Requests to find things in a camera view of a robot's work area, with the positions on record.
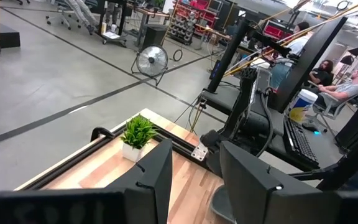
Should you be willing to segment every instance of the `electric fan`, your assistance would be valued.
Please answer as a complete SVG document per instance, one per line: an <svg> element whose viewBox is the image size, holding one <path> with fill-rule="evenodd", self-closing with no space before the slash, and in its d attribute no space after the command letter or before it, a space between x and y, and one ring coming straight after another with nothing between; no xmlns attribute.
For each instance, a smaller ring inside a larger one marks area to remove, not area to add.
<svg viewBox="0 0 358 224"><path fill-rule="evenodd" d="M135 63L138 72L134 72L133 68ZM150 77L151 79L155 80L155 86L160 83L167 69L168 54L159 45L150 45L138 52L131 67L132 74L140 73Z"/></svg>

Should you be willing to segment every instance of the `potted plant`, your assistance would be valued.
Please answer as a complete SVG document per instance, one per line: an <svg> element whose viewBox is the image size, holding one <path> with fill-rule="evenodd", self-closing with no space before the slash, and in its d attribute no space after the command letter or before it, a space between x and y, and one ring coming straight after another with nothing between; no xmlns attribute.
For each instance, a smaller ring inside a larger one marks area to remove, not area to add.
<svg viewBox="0 0 358 224"><path fill-rule="evenodd" d="M132 118L126 124L126 131L121 137L124 142L122 155L130 161L137 162L140 159L144 146L157 133L153 123L142 116Z"/></svg>

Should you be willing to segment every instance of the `metal pole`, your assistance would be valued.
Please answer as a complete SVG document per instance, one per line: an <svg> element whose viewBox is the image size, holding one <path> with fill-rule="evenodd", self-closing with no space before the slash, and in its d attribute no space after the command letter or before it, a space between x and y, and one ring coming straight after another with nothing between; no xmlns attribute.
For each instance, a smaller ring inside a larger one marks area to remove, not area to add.
<svg viewBox="0 0 358 224"><path fill-rule="evenodd" d="M214 93L218 88L219 83L221 82L223 75L231 62L231 59L233 58L233 55L236 53L237 47L246 36L247 31L248 23L246 23L244 20L241 20L237 34L232 37L226 51L224 52L219 68L216 71L214 78L208 85L209 92Z"/></svg>

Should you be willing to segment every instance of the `white pot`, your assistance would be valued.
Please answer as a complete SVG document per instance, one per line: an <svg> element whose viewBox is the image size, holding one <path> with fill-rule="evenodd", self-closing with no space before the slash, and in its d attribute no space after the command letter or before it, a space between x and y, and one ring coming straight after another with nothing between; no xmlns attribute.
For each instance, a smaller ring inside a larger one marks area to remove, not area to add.
<svg viewBox="0 0 358 224"><path fill-rule="evenodd" d="M125 144L122 146L122 156L124 158L129 159L132 162L137 162L140 159L140 155L142 154L142 149L135 149L132 146Z"/></svg>

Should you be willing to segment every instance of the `white shirt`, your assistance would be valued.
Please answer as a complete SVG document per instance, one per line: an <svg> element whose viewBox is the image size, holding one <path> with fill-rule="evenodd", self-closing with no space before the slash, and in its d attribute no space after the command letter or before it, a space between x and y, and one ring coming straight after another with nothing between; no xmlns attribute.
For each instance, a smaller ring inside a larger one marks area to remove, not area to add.
<svg viewBox="0 0 358 224"><path fill-rule="evenodd" d="M306 43L309 41L309 39L310 39L310 37L308 37L306 35L306 36L303 36L303 37L299 37L299 38L293 40L291 43L289 43L287 45L287 47L291 49L290 54L295 54L297 56L300 56L303 47L306 45ZM281 59L279 61L280 62L282 62L282 61L291 62L290 59L288 59L288 60ZM292 63L285 63L285 65L291 67Z"/></svg>

